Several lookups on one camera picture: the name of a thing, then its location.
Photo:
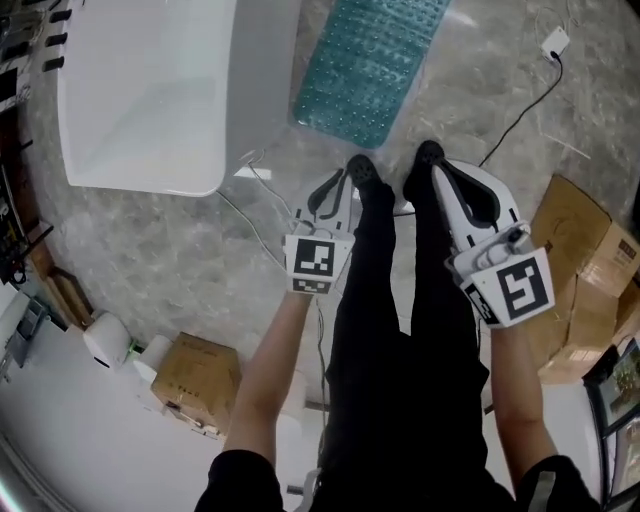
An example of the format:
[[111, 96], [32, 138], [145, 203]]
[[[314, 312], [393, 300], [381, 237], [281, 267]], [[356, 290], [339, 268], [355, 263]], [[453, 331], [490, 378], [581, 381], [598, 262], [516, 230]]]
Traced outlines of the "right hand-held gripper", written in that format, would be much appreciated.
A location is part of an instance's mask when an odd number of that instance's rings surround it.
[[485, 324], [507, 328], [552, 308], [546, 251], [534, 246], [531, 226], [517, 222], [518, 207], [508, 187], [458, 160], [436, 165], [433, 185], [454, 248], [461, 252], [445, 266]]

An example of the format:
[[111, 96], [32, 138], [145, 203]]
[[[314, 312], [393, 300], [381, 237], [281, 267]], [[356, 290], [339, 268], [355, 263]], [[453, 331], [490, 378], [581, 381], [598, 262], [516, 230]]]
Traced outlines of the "marble pattern basin block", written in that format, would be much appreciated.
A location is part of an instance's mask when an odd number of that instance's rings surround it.
[[31, 96], [30, 63], [0, 65], [0, 113], [26, 102]]

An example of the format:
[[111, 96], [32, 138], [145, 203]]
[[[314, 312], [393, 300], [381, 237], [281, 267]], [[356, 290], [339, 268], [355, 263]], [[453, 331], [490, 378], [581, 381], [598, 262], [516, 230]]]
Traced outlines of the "brown wooden board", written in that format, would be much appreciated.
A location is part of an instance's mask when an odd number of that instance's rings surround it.
[[66, 270], [53, 267], [46, 282], [65, 319], [86, 330], [94, 322], [94, 309], [77, 278]]

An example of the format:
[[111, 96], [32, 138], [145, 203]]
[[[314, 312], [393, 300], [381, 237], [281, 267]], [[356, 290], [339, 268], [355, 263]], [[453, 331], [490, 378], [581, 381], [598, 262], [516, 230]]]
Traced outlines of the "person's black t-shirt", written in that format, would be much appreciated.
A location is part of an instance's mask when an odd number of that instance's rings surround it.
[[[194, 512], [284, 512], [271, 464], [243, 450], [218, 455]], [[397, 465], [361, 460], [323, 470], [309, 512], [601, 512], [574, 463], [549, 457], [531, 468], [511, 495], [486, 471], [459, 485], [430, 485], [424, 468], [402, 475]]]

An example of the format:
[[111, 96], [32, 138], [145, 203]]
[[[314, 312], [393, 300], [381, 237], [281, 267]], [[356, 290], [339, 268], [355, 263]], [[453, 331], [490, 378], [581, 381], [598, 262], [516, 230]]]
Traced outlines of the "plain cardboard box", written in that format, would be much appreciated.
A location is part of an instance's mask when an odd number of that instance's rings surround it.
[[620, 345], [640, 331], [640, 280], [633, 278], [618, 302], [612, 343]]

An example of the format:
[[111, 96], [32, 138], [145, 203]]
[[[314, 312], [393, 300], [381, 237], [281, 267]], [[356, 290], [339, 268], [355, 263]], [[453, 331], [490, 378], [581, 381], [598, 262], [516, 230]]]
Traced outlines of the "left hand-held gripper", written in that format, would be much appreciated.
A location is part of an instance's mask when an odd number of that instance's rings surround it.
[[336, 284], [352, 252], [349, 233], [356, 188], [342, 168], [307, 183], [296, 196], [294, 218], [324, 221], [332, 230], [299, 225], [283, 241], [288, 290], [326, 295]]

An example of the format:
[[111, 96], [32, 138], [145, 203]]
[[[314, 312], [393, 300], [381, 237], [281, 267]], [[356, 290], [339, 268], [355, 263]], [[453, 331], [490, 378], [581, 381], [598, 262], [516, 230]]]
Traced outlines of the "person's left black shoe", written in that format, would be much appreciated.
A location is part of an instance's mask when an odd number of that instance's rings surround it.
[[376, 166], [363, 154], [355, 155], [348, 161], [346, 173], [357, 190], [381, 181]]

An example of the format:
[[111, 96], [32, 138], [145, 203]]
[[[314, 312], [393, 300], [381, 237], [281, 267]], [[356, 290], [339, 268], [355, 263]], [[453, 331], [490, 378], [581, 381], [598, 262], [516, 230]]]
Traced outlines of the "small cardboard box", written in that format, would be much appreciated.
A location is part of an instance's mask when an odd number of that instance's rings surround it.
[[182, 332], [162, 359], [151, 391], [177, 419], [225, 437], [240, 380], [234, 349]]

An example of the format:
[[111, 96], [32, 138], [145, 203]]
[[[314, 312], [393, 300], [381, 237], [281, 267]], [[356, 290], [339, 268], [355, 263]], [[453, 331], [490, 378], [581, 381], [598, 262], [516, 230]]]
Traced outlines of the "person's right forearm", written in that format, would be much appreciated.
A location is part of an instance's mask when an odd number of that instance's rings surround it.
[[491, 333], [491, 388], [497, 430], [512, 485], [558, 453], [544, 421], [543, 394], [524, 324]]

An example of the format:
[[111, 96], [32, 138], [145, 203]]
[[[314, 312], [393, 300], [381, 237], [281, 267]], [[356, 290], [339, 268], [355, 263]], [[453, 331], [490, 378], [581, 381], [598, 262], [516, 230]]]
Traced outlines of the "white rounded dispenser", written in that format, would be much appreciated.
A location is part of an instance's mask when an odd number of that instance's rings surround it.
[[119, 369], [125, 362], [131, 337], [121, 320], [110, 312], [101, 314], [83, 333], [93, 359], [103, 367]]

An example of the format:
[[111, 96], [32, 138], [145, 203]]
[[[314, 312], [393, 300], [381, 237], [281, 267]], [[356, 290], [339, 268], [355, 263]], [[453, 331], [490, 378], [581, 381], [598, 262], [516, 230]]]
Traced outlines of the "grey metal fixture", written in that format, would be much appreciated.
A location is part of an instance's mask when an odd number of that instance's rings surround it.
[[46, 308], [35, 298], [19, 292], [0, 315], [0, 383], [11, 381], [9, 371], [23, 368]]

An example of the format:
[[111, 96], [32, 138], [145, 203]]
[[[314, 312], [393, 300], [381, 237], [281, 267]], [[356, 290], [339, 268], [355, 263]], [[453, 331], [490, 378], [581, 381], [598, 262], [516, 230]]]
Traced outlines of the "teal rubber bath mat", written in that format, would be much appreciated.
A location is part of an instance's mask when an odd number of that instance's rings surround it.
[[336, 0], [294, 109], [301, 125], [367, 150], [389, 136], [451, 0]]

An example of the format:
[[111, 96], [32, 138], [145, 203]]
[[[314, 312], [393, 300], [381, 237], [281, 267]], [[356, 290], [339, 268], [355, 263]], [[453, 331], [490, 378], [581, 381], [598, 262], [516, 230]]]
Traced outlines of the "large torn cardboard box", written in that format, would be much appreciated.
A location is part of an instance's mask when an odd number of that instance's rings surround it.
[[568, 179], [554, 175], [532, 222], [545, 249], [555, 305], [530, 320], [544, 384], [580, 380], [612, 345], [618, 302], [640, 280], [640, 242]]

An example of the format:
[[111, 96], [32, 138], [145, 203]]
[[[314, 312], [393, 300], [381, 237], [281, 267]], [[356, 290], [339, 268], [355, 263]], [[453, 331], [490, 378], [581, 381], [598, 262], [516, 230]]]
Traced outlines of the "black framed display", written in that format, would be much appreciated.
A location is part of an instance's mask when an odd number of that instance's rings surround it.
[[611, 346], [583, 377], [598, 439], [602, 512], [640, 512], [640, 342]]

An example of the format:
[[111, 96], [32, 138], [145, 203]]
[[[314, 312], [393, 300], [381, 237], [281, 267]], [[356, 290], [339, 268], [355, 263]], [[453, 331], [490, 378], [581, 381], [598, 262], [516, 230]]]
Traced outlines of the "person's left forearm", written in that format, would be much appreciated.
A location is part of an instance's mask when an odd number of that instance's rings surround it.
[[278, 418], [288, 396], [311, 296], [284, 295], [244, 370], [223, 450], [243, 450], [276, 463]]

